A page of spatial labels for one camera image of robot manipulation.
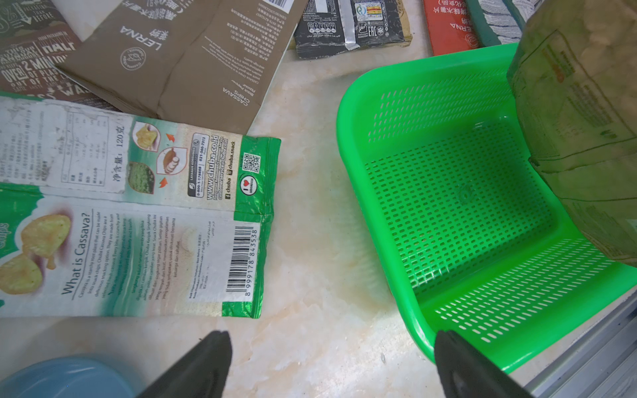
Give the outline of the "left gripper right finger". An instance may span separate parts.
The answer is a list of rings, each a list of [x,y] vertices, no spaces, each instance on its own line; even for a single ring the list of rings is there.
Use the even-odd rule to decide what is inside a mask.
[[[532,397],[454,331],[437,333],[434,356],[446,397]]]

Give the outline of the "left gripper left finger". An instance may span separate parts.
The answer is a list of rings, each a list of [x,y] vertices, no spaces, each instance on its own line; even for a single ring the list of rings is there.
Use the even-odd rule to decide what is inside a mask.
[[[231,364],[230,334],[213,331],[142,391],[139,397],[222,397]]]

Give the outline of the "yellow kettle chips bag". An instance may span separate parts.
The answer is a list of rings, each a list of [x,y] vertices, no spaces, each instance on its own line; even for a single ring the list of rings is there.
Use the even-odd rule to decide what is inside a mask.
[[[544,2],[508,81],[532,167],[584,237],[635,266],[635,2]]]

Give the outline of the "red Lerna chips bag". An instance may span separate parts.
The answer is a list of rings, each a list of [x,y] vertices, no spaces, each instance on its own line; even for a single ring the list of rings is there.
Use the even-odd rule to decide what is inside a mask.
[[[464,0],[423,0],[434,56],[480,48]]]

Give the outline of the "dark green Real chips bag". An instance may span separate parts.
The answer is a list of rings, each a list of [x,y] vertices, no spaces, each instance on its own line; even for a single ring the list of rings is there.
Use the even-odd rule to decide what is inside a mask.
[[[527,21],[543,3],[543,0],[465,1],[481,46],[518,43]]]

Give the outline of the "green plastic mesh basket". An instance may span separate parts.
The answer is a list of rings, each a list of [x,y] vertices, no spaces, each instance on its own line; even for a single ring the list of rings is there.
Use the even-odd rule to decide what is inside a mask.
[[[514,44],[384,66],[338,108],[338,151],[418,348],[459,333],[511,372],[636,284],[529,162]]]

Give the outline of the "green Chuba cassava chips bag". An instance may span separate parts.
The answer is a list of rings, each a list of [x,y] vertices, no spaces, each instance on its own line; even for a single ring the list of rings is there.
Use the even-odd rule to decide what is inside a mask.
[[[1,315],[258,318],[281,142],[1,96]]]

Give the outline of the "blue bowl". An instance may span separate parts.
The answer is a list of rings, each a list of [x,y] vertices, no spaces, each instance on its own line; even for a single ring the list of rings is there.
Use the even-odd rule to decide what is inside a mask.
[[[136,397],[144,389],[132,366],[97,354],[49,359],[1,380],[2,397]]]

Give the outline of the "brown Lerna cassava bag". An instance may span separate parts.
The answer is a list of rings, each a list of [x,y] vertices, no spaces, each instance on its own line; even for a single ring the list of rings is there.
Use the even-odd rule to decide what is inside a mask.
[[[123,1],[59,65],[138,116],[246,134],[303,1]]]

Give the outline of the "black and yellow snack bag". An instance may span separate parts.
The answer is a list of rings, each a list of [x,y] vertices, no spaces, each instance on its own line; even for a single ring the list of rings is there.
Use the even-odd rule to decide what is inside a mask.
[[[383,46],[409,46],[411,25],[402,1],[311,0],[290,48],[316,60]]]

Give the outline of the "dark brown snack bag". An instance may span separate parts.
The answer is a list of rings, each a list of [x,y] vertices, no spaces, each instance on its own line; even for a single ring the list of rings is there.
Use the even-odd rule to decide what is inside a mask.
[[[1,90],[115,110],[58,71],[81,44],[51,1],[1,2]]]

